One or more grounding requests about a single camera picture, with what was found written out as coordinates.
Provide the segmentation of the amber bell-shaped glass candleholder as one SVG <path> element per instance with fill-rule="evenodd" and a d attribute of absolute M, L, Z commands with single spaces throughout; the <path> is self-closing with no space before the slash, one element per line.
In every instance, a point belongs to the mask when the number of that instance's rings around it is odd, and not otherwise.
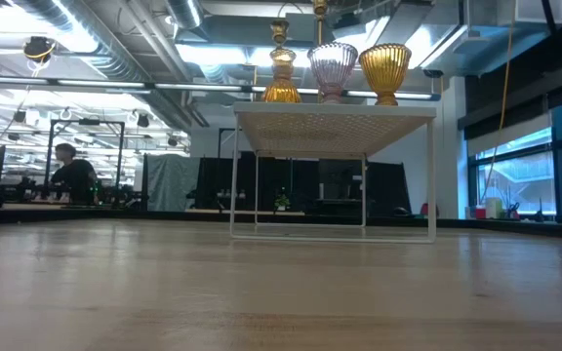
<path fill-rule="evenodd" d="M 296 54 L 282 47 L 270 53 L 273 80 L 261 95 L 263 102 L 301 103 L 298 89 L 292 82 Z"/>

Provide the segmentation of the pink ribbed goblet candleholder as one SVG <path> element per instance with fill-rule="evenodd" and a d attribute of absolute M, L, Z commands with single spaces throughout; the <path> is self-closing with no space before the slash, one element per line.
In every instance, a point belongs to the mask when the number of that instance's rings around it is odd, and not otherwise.
<path fill-rule="evenodd" d="M 310 49 L 307 57 L 317 81 L 319 101 L 340 103 L 341 92 L 353 71 L 358 51 L 349 44 L 332 42 Z"/>

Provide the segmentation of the amber ribbed goblet candleholder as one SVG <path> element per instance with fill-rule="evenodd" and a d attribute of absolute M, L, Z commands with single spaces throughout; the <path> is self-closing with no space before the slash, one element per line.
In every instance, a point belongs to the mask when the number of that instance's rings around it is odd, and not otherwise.
<path fill-rule="evenodd" d="M 379 44 L 359 56 L 369 87 L 377 95 L 376 105 L 397 106 L 395 93 L 402 85 L 412 51 L 403 44 Z"/>

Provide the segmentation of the black partition screen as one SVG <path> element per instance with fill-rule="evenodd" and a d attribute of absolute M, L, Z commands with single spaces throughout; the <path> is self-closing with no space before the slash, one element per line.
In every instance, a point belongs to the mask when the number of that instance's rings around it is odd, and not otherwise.
<path fill-rule="evenodd" d="M 412 209 L 402 164 L 358 160 L 302 160 L 256 157 L 246 151 L 238 158 L 238 211 L 274 210 L 275 197 L 285 193 L 287 212 L 304 215 L 358 217 L 367 201 L 368 217 L 388 217 Z"/>

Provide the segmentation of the white perforated metal shelf rack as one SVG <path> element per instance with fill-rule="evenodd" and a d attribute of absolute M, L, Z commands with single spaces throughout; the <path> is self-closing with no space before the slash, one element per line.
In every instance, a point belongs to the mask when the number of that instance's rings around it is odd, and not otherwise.
<path fill-rule="evenodd" d="M 436 178 L 433 122 L 434 107 L 237 102 L 233 105 L 235 137 L 230 192 L 229 234 L 235 240 L 433 244 L 437 238 Z M 367 160 L 418 128 L 426 127 L 426 235 L 368 237 Z M 340 235 L 343 224 L 314 224 L 319 236 L 283 234 L 238 235 L 235 233 L 235 195 L 238 178 L 239 137 L 249 141 L 255 156 L 299 159 L 358 160 L 361 162 L 362 198 L 360 234 Z"/>

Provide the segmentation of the grey ceiling box unit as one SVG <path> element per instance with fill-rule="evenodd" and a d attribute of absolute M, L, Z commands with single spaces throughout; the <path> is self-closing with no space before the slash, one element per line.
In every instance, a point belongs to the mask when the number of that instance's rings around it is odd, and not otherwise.
<path fill-rule="evenodd" d="M 313 42 L 316 38 L 316 18 L 313 14 L 287 13 L 289 38 L 294 41 Z"/>

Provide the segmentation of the long linear light fixture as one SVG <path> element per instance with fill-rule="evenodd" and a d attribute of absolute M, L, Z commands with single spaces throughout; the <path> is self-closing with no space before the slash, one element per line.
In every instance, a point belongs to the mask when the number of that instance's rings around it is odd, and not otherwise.
<path fill-rule="evenodd" d="M 5 89 L 16 89 L 16 86 L 29 87 L 50 87 L 46 90 L 55 90 L 53 87 L 62 87 L 72 91 L 83 89 L 100 89 L 105 91 L 123 92 L 126 94 L 150 94 L 150 91 L 172 90 L 172 91 L 188 91 L 188 92 L 218 92 L 218 93 L 255 93 L 262 94 L 265 86 L 254 85 L 218 85 L 218 84 L 198 84 L 198 83 L 150 83 L 150 82 L 120 82 L 120 81 L 95 81 L 95 80 L 77 80 L 77 79 L 61 79 L 61 78 L 32 78 L 32 77 L 14 77 L 0 76 L 0 86 L 9 87 Z M 317 89 L 298 88 L 300 95 L 316 96 Z M 370 91 L 358 90 L 342 90 L 341 96 L 345 98 L 376 98 L 377 94 Z M 401 100 L 426 100 L 438 101 L 441 95 L 435 93 L 410 93 L 398 92 L 394 93 L 396 99 Z"/>

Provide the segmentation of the person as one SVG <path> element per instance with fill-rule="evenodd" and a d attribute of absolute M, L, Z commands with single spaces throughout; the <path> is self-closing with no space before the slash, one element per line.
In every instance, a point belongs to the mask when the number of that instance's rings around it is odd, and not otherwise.
<path fill-rule="evenodd" d="M 55 151 L 62 165 L 53 174 L 51 183 L 66 186 L 73 205 L 94 205 L 97 175 L 92 164 L 85 159 L 77 159 L 76 149 L 69 143 L 58 144 Z"/>

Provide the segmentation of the white plastic jug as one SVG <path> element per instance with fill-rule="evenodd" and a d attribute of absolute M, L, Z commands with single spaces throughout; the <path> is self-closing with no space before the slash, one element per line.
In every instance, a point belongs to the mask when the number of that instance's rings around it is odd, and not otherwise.
<path fill-rule="evenodd" d="M 502 200 L 498 197 L 489 197 L 485 200 L 485 217 L 499 219 L 503 212 Z"/>

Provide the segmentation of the large glass window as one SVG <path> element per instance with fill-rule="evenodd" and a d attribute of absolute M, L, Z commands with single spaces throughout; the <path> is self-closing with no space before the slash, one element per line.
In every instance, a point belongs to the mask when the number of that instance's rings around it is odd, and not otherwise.
<path fill-rule="evenodd" d="M 506 117 L 464 136 L 471 204 L 499 199 L 515 215 L 562 215 L 562 104 L 544 102 L 535 117 Z"/>

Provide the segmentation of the white ceiling vent unit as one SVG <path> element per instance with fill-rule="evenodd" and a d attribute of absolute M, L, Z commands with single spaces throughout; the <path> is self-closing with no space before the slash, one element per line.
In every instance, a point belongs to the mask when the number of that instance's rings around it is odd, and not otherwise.
<path fill-rule="evenodd" d="M 514 0 L 515 18 L 517 21 L 542 23 L 546 22 L 543 0 Z M 554 22 L 562 25 L 562 0 L 547 0 Z"/>

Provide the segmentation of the round silver ventilation duct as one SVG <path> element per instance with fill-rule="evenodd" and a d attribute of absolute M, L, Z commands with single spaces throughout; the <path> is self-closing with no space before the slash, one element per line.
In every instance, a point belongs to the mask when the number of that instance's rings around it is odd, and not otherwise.
<path fill-rule="evenodd" d="M 180 29 L 192 29 L 201 25 L 204 11 L 199 0 L 165 0 L 166 7 Z"/>

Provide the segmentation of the black metal gantry frame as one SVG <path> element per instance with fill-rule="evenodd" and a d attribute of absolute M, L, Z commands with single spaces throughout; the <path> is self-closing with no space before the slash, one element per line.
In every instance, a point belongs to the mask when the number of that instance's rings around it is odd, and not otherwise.
<path fill-rule="evenodd" d="M 119 202 L 117 199 L 119 194 L 119 186 L 120 186 L 120 177 L 121 177 L 121 168 L 122 168 L 122 157 L 123 157 L 123 146 L 124 146 L 124 132 L 125 132 L 125 123 L 124 122 L 113 122 L 113 121 L 101 121 L 99 119 L 91 119 L 91 118 L 82 118 L 78 120 L 63 120 L 63 119 L 56 119 L 50 122 L 50 130 L 49 130 L 49 143 L 48 143 L 48 151 L 47 151 L 47 164 L 46 164 L 46 174 L 44 179 L 44 190 L 43 195 L 46 194 L 49 185 L 51 184 L 51 177 L 49 177 L 50 169 L 51 169 L 51 158 L 52 158 L 52 151 L 55 151 L 55 147 L 53 146 L 54 138 L 56 137 L 56 125 L 59 123 L 63 123 L 63 127 L 60 129 L 60 132 L 64 131 L 67 126 L 70 124 L 76 123 L 82 126 L 99 126 L 101 124 L 105 125 L 118 125 L 120 127 L 120 133 L 118 134 L 119 137 L 119 147 L 118 147 L 118 154 L 117 154 L 117 166 L 116 166 L 116 180 L 114 183 L 114 195 L 116 199 L 114 200 L 114 206 L 116 206 Z M 91 205 L 96 205 L 99 200 L 96 194 L 96 186 L 95 186 L 95 196 L 96 202 Z"/>

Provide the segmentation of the black aluminium table frame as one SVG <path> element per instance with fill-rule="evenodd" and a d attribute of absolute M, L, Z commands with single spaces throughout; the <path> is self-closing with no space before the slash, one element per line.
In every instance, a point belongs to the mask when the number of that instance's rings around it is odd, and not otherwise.
<path fill-rule="evenodd" d="M 313 215 L 253 215 L 238 214 L 234 217 L 227 213 L 190 213 L 190 212 L 137 212 L 123 210 L 97 209 L 0 209 L 0 224 L 17 222 L 45 222 L 81 219 L 137 219 L 137 220 L 178 220 L 228 223 L 234 219 L 237 223 L 263 224 L 332 224 L 353 225 L 358 222 L 351 217 L 313 216 Z M 536 235 L 562 239 L 562 224 L 553 222 L 524 222 L 493 219 L 437 219 L 438 228 L 444 229 L 482 229 Z"/>

